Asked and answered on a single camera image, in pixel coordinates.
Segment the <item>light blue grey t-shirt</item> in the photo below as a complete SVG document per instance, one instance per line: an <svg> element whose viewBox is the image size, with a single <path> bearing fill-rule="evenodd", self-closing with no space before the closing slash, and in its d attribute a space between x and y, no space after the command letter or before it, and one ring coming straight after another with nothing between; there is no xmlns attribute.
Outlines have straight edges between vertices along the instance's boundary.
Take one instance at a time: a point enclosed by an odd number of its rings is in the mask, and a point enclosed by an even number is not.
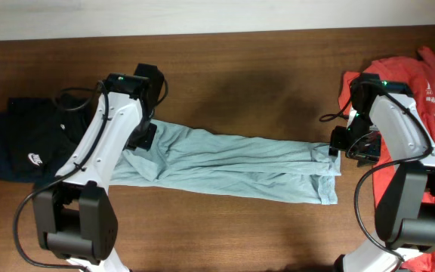
<svg viewBox="0 0 435 272"><path fill-rule="evenodd" d="M112 185L288 203L338 202L341 161L329 155L326 143L212 134L158 120L154 125L151 148L123 151Z"/></svg>

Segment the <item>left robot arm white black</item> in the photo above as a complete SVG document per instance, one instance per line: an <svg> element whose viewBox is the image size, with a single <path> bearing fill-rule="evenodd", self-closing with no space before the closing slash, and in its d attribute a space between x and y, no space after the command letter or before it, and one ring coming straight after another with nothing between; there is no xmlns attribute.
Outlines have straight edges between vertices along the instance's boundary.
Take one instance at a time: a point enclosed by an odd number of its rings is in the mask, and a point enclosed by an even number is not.
<svg viewBox="0 0 435 272"><path fill-rule="evenodd" d="M42 249L80 271L126 271L115 244L118 220L108 197L110 179L125 149L150 148L154 109L168 94L162 74L111 73L98 82L98 104L77 148L56 180L32 197Z"/></svg>

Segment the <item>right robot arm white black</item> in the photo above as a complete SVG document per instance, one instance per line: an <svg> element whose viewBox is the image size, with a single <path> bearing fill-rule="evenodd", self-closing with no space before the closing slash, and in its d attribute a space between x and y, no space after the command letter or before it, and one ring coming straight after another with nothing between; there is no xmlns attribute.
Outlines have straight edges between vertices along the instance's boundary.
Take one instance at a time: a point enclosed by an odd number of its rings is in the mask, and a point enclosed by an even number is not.
<svg viewBox="0 0 435 272"><path fill-rule="evenodd" d="M359 193L366 179L392 167L393 177L375 207L375 230L358 225L366 241L339 256L333 269L398 271L403 263L435 251L435 143L421 121L410 87L403 82L362 73L350 83L346 126L332 131L329 155L372 164L354 190L353 208L360 219Z"/></svg>

